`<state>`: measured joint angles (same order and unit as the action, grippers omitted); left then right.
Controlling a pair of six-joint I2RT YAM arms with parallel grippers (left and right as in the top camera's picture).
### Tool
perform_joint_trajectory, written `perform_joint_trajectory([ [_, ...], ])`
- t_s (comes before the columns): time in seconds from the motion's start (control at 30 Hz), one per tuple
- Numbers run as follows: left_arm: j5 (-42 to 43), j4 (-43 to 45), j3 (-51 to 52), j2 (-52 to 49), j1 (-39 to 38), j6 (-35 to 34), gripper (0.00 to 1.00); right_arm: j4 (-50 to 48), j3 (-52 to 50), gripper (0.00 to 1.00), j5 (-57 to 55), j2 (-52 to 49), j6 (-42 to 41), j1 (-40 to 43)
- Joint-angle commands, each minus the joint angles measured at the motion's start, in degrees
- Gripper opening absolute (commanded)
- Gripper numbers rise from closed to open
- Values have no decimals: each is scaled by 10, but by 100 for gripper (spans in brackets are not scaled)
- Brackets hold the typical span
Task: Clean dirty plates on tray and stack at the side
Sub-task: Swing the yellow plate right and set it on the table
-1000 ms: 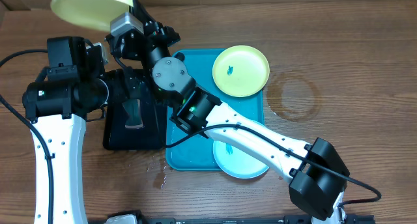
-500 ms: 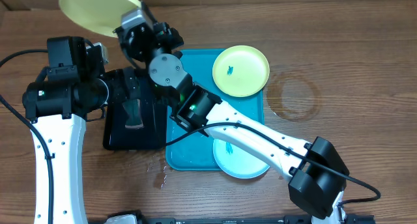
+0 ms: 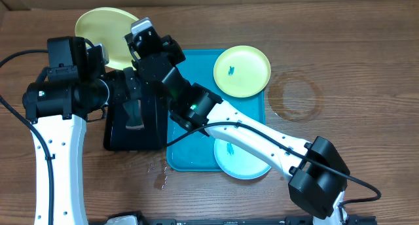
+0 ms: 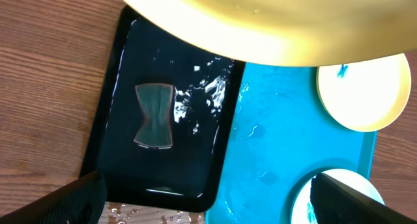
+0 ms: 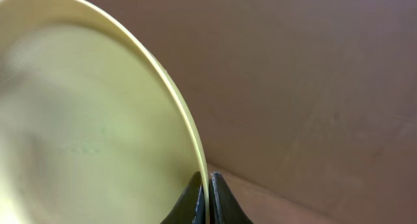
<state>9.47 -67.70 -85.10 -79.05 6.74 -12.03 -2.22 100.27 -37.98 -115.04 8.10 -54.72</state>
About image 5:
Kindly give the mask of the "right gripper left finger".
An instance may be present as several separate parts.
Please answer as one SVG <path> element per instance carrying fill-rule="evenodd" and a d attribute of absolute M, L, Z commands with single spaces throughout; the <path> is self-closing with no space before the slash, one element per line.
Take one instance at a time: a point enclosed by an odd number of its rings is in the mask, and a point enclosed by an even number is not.
<path fill-rule="evenodd" d="M 205 224 L 205 196 L 200 172 L 193 174 L 161 224 Z"/>

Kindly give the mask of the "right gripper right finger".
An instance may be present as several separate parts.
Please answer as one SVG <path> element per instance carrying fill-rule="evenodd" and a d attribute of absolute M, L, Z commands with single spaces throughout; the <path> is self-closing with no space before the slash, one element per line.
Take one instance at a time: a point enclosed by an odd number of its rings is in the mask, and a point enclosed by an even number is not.
<path fill-rule="evenodd" d="M 219 172 L 209 182 L 210 224 L 253 224 Z"/>

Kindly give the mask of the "yellow-green plate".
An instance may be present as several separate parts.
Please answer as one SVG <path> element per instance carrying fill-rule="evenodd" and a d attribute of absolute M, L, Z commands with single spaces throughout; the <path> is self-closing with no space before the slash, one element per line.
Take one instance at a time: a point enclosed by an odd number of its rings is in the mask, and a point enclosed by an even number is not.
<path fill-rule="evenodd" d="M 86 0 L 1 0 L 1 222 L 161 223 L 207 165 L 166 69 Z"/>

